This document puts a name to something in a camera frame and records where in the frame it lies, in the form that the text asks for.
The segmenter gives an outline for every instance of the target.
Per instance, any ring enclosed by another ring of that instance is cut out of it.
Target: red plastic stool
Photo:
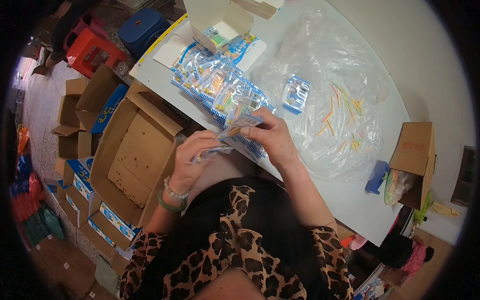
[[[96,35],[89,28],[85,28],[67,52],[68,64],[82,75],[92,78],[94,73],[92,61],[100,50],[110,55],[105,64],[111,68],[117,60],[125,61],[127,59],[127,54],[118,49],[114,43]]]
[[[67,37],[63,40],[63,49],[68,51],[77,37],[82,33],[85,28],[90,28],[96,34],[108,38],[108,34],[101,27],[105,25],[105,22],[97,17],[93,10],[84,13],[75,24],[72,26]]]

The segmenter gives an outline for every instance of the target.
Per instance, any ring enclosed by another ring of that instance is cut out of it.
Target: plastic stool
[[[97,17],[93,10],[84,13],[80,18],[78,18],[77,22],[75,22],[75,24],[72,26],[72,29],[68,33],[67,37],[63,40],[63,49],[68,51],[85,28],[90,28],[96,34],[107,38],[107,32],[101,28],[104,25],[105,22]]]
[[[143,8],[127,20],[119,29],[119,38],[137,59],[170,27],[159,12]]]
[[[110,55],[105,64],[111,68],[117,60],[127,59],[127,54],[118,49],[114,43],[85,28],[67,52],[68,64],[86,77],[92,78],[94,73],[92,61],[100,50]]]

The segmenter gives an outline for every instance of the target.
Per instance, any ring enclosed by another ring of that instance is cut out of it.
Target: green bangle
[[[160,202],[160,205],[166,210],[172,211],[174,213],[179,213],[187,208],[187,198],[183,199],[183,203],[181,206],[173,206],[163,201],[162,194],[163,194],[163,191],[158,193],[156,197],[158,198],[158,202]]]

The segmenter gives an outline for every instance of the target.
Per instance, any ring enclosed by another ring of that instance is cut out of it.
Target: leopard print top
[[[229,266],[242,270],[267,299],[307,299],[306,289],[292,269],[262,247],[262,235],[241,227],[252,193],[255,190],[249,186],[232,187],[229,194],[232,209],[220,216],[220,231],[209,236],[208,249],[192,253],[175,272],[163,278],[163,299],[191,298]],[[121,299],[128,299],[139,288],[145,268],[157,256],[166,237],[157,233],[139,237],[131,263],[121,279]],[[329,227],[319,227],[311,230],[311,237],[321,277],[330,294],[334,299],[353,300],[336,233]]]

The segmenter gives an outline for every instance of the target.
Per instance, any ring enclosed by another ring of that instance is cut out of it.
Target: hand
[[[252,115],[264,119],[264,129],[244,127],[240,129],[240,133],[261,143],[268,153],[270,162],[280,173],[298,167],[300,159],[285,121],[276,117],[265,107],[254,111]]]
[[[175,170],[168,185],[172,192],[183,195],[203,173],[209,160],[192,164],[192,158],[205,149],[221,145],[211,130],[194,132],[177,148],[175,154]]]

